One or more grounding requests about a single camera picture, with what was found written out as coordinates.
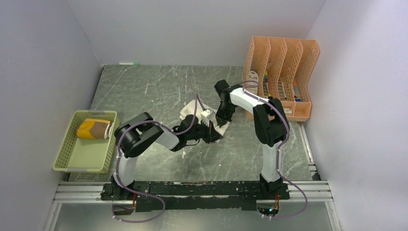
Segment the yellow brown bear towel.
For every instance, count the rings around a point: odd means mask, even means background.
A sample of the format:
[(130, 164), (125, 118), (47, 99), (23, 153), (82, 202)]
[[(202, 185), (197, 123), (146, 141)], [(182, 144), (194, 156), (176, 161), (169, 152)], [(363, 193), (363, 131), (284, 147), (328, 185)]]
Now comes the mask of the yellow brown bear towel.
[(108, 139), (113, 123), (104, 119), (85, 119), (78, 127), (76, 135), (80, 139)]

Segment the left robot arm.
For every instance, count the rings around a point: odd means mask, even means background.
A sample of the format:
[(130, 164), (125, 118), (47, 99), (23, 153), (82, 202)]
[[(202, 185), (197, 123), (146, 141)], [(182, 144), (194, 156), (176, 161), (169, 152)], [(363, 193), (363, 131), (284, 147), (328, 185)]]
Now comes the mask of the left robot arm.
[(138, 157), (153, 143), (176, 152), (188, 141), (212, 143), (222, 139), (211, 119), (199, 120), (196, 115), (185, 116), (178, 126), (168, 128), (154, 121), (147, 112), (119, 126), (115, 132), (117, 161), (111, 182), (104, 186), (103, 200), (127, 200), (134, 192), (133, 173)]

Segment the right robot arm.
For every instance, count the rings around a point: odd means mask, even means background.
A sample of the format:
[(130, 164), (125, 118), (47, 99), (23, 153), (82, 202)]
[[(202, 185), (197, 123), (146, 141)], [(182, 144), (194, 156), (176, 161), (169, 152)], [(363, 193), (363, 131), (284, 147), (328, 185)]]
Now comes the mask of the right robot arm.
[(280, 100), (259, 97), (240, 84), (230, 86), (224, 79), (218, 81), (214, 88), (220, 97), (220, 106), (216, 112), (219, 127), (231, 121), (236, 107), (253, 115), (256, 137), (263, 144), (259, 191), (263, 198), (272, 199), (278, 189), (283, 187), (279, 152), (290, 133)]

